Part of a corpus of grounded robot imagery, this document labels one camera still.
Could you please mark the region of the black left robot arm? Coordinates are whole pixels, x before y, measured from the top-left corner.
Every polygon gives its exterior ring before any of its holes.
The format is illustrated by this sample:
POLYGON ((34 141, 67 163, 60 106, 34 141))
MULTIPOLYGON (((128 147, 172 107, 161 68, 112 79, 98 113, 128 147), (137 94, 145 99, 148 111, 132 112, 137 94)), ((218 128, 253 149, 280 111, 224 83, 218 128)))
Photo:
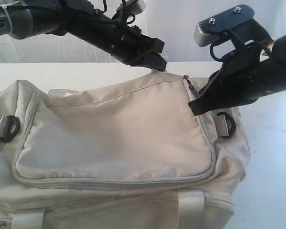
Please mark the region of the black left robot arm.
POLYGON ((164 42, 143 34, 134 24, 146 4, 122 0, 114 15, 108 3, 98 8, 89 0, 0 0, 0 36, 23 40, 41 34, 71 34, 125 65, 164 71, 164 42))

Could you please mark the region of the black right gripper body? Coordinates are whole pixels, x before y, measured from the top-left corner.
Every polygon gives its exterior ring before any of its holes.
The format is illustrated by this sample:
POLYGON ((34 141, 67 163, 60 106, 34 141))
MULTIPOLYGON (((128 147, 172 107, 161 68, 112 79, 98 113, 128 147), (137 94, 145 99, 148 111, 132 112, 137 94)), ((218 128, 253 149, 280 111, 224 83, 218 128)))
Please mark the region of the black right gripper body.
POLYGON ((261 42, 252 42, 245 54, 247 63, 229 60, 223 63, 221 71, 223 88, 230 96, 248 100, 248 104, 257 99, 276 93, 273 85, 276 74, 276 60, 268 47, 261 42))

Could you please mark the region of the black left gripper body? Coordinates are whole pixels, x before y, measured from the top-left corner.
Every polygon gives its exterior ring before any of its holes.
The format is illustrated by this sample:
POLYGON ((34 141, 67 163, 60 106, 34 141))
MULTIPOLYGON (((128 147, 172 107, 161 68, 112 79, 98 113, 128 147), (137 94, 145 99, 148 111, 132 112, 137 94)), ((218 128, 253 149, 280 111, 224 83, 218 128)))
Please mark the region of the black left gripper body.
POLYGON ((131 61, 148 50, 148 38, 139 33, 138 29, 114 21, 99 10, 87 12, 64 7, 63 13, 68 17, 68 33, 125 64, 131 64, 131 61))

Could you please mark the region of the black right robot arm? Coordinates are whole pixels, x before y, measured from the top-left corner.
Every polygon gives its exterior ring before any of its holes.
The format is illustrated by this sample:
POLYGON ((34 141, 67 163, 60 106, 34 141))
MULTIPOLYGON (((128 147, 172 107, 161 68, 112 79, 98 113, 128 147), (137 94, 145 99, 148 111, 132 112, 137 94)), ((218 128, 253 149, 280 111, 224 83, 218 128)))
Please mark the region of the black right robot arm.
POLYGON ((252 42, 244 52, 223 62, 198 97, 188 103, 194 115, 243 106, 286 91, 286 35, 271 42, 252 42))

